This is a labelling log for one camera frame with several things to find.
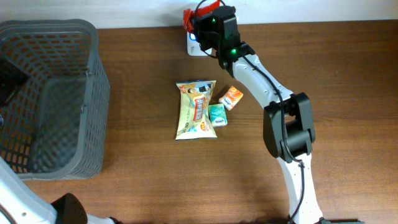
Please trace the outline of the red Hacks candy bag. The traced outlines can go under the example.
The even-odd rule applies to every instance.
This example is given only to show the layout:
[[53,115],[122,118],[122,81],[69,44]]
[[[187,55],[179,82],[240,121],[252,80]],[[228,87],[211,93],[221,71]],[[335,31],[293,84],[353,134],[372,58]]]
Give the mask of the red Hacks candy bag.
[[183,11],[183,28],[188,33],[193,33],[194,31],[194,19],[203,17],[207,14],[210,14],[215,9],[220,7],[220,4],[224,4],[222,0],[216,0],[214,3],[210,4],[209,6],[199,7],[198,9],[186,9]]

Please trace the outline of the orange tissue pack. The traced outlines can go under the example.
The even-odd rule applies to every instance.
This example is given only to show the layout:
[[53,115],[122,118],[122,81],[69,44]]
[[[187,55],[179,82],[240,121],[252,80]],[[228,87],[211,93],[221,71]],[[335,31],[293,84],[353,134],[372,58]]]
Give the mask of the orange tissue pack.
[[231,86],[229,90],[219,99],[219,102],[230,111],[243,97],[243,93],[234,86]]

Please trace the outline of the green tissue pack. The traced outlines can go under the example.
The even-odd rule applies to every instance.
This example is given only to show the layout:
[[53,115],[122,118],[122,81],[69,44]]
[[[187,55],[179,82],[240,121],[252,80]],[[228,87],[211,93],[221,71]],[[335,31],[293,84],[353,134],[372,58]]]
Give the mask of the green tissue pack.
[[223,127],[228,124],[226,111],[223,104],[209,106],[210,121],[214,128]]

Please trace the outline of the yellow snack bag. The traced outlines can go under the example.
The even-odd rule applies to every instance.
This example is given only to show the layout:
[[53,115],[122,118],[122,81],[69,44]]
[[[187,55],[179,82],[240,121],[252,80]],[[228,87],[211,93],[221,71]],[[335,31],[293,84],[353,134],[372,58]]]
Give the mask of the yellow snack bag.
[[216,80],[176,83],[180,90],[177,141],[217,138],[208,109],[215,84]]

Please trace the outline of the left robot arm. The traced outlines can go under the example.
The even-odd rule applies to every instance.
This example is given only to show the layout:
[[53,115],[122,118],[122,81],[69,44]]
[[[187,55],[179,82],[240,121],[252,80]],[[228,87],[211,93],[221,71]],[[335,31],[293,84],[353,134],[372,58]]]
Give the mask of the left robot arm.
[[[6,106],[29,76],[11,62],[1,59],[1,106]],[[92,223],[113,224],[119,220],[87,214],[80,201],[70,193],[52,203],[36,196],[9,165],[1,159],[1,223]]]

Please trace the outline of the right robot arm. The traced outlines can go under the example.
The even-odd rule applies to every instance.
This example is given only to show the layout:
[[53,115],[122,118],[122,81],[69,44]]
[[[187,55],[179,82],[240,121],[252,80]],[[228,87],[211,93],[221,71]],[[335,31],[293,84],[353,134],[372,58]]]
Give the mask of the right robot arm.
[[317,202],[311,160],[315,127],[312,106],[304,93],[281,85],[240,38],[236,9],[223,1],[186,10],[184,27],[202,51],[215,50],[219,65],[241,82],[264,109],[263,138],[282,169],[288,195],[287,223],[328,223]]

